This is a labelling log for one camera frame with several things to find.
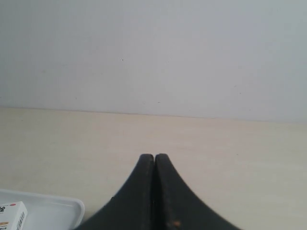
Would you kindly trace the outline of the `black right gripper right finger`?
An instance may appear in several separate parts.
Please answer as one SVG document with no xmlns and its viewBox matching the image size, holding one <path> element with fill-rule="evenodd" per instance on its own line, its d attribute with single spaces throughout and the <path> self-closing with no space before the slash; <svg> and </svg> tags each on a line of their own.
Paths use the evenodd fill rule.
<svg viewBox="0 0 307 230">
<path fill-rule="evenodd" d="M 154 228 L 156 230 L 237 230 L 207 206 L 179 175 L 167 154 L 155 157 Z"/>
</svg>

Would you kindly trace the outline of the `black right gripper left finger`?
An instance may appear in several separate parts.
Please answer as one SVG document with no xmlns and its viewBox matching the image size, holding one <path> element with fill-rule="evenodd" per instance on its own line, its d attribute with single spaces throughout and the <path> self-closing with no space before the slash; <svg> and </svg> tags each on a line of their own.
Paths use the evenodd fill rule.
<svg viewBox="0 0 307 230">
<path fill-rule="evenodd" d="M 118 192 L 77 230 L 150 230 L 154 157 L 142 154 Z"/>
</svg>

